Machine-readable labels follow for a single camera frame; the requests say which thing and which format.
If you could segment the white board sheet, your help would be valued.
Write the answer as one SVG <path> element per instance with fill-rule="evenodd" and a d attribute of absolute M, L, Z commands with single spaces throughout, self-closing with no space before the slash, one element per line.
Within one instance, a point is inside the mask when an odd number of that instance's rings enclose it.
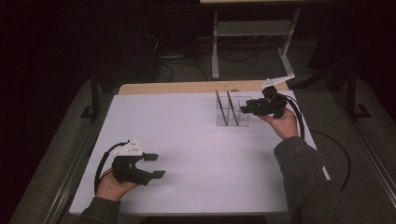
<path fill-rule="evenodd" d="M 218 98 L 238 104 L 258 91 L 117 95 L 97 138 L 74 201 L 81 213 L 93 196 L 93 180 L 104 153 L 119 142 L 138 139 L 156 161 L 137 168 L 162 170 L 124 196 L 121 211 L 140 216 L 264 214 L 287 209 L 283 178 L 274 155 L 280 139 L 265 122 L 217 124 Z"/>

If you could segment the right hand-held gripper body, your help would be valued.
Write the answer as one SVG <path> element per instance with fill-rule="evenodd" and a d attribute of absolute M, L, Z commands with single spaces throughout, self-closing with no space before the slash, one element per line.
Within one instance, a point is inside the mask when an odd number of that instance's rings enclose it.
<path fill-rule="evenodd" d="M 295 78 L 295 75 L 267 78 L 262 84 L 263 98 L 257 100 L 258 106 L 254 115 L 267 116 L 272 114 L 275 119 L 281 118 L 287 104 L 287 98 L 276 90 L 276 85 L 293 78 Z"/>

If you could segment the aluminium rail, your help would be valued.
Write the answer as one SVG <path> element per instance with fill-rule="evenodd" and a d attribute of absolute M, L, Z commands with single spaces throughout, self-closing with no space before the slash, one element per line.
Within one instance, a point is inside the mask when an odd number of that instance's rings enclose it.
<path fill-rule="evenodd" d="M 94 116 L 91 115 L 92 97 L 79 93 L 66 112 L 54 143 L 49 147 L 50 154 L 46 156 L 46 167 L 50 172 L 46 177 L 57 181 L 57 186 L 42 224 L 58 224 L 67 211 L 112 100 L 113 95 L 100 94 L 97 115 Z"/>
<path fill-rule="evenodd" d="M 363 105 L 358 105 L 358 111 L 352 107 L 349 111 L 349 105 L 340 93 L 332 95 L 337 106 L 342 110 L 344 117 L 351 126 L 354 134 L 356 134 L 359 142 L 362 145 L 363 151 L 368 157 L 368 161 L 372 166 L 373 172 L 377 177 L 383 190 L 388 195 L 389 200 L 396 208 L 396 182 L 393 180 L 383 162 L 378 157 L 375 146 L 370 142 L 368 136 L 364 133 L 363 128 L 359 125 L 359 119 L 370 119 L 371 115 Z"/>

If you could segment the black pen with orange tip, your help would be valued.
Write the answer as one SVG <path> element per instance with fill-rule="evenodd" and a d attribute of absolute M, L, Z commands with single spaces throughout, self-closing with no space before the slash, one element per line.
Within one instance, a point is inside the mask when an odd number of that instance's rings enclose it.
<path fill-rule="evenodd" d="M 231 94 L 230 94 L 230 92 L 228 90 L 226 91 L 226 93 L 227 93 L 227 99 L 228 99 L 229 107 L 230 107 L 230 109 L 232 111 L 232 114 L 233 114 L 233 121 L 234 121 L 236 126 L 239 126 L 239 117 L 236 114 L 236 110 L 235 110 L 235 107 L 233 105 L 233 99 L 232 99 Z"/>

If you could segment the wooden table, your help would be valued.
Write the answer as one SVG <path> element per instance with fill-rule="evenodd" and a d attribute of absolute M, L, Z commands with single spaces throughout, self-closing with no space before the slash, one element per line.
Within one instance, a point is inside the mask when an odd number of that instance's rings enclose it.
<path fill-rule="evenodd" d="M 232 80 L 203 82 L 140 83 L 124 84 L 118 95 L 158 94 L 218 91 L 261 91 L 265 80 Z"/>

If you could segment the white metal desk frame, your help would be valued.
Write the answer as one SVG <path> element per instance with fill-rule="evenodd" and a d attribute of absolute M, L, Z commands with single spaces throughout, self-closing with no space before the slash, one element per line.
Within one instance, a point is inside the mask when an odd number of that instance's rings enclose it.
<path fill-rule="evenodd" d="M 294 35 L 297 21 L 301 10 L 295 8 L 292 16 L 287 20 L 271 19 L 224 19 L 220 16 L 219 11 L 213 12 L 213 35 L 212 35 L 212 77 L 217 80 L 220 78 L 219 73 L 219 37 L 246 37 L 246 36 L 280 36 L 285 37 L 285 43 L 282 48 L 277 50 L 279 60 L 285 71 L 285 76 L 279 80 L 290 80 L 295 78 L 295 74 L 288 59 L 288 50 L 290 42 Z"/>

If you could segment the person's right hand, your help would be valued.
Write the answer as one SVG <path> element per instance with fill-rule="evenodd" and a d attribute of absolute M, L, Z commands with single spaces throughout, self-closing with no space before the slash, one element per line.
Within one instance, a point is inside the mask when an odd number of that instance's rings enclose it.
<path fill-rule="evenodd" d="M 283 110 L 283 116 L 279 119 L 270 116 L 259 116 L 259 119 L 267 122 L 282 140 L 299 135 L 297 118 L 287 108 Z"/>

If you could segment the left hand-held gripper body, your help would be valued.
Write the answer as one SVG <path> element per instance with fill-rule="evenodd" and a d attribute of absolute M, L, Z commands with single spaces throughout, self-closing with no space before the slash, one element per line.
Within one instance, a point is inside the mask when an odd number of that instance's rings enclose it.
<path fill-rule="evenodd" d="M 131 182 L 146 186 L 153 179 L 152 173 L 136 167 L 138 161 L 144 161 L 145 154 L 139 139 L 117 144 L 112 154 L 114 156 L 112 171 L 119 182 Z"/>

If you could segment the person's left hand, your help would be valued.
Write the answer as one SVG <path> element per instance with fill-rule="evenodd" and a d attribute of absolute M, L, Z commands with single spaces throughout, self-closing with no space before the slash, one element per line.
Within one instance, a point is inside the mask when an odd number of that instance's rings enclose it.
<path fill-rule="evenodd" d="M 118 202 L 126 193 L 137 187 L 138 184 L 136 183 L 119 182 L 114 177 L 112 169 L 109 168 L 101 175 L 95 196 L 113 202 Z"/>

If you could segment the clear acrylic organizer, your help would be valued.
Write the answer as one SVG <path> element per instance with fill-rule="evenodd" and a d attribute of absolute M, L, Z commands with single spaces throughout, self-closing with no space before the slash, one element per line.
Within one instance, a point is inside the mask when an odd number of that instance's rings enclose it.
<path fill-rule="evenodd" d="M 228 120 L 228 126 L 230 126 L 230 127 L 247 127 L 249 125 L 250 115 L 243 114 L 241 112 L 240 107 L 245 106 L 246 100 L 250 100 L 250 97 L 247 97 L 247 96 L 231 96 L 231 97 L 233 99 L 233 105 L 235 107 L 236 114 L 239 117 L 239 126 L 236 126 L 233 121 L 233 114 L 229 107 L 227 96 L 220 96 L 220 99 L 222 101 L 222 106 L 224 109 L 224 113 Z M 217 102 L 216 125 L 225 127 L 224 123 L 223 123 L 222 115 L 219 110 L 218 102 Z"/>

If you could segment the black metal stand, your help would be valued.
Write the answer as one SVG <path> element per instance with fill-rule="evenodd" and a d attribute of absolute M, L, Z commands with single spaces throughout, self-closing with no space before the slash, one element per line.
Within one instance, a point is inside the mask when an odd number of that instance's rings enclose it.
<path fill-rule="evenodd" d="M 90 106 L 84 108 L 80 117 L 94 122 L 99 114 L 99 83 L 95 69 L 92 70 L 91 74 L 91 103 Z"/>
<path fill-rule="evenodd" d="M 354 121 L 370 118 L 371 115 L 364 105 L 356 104 L 357 76 L 352 65 L 346 69 L 346 112 Z"/>

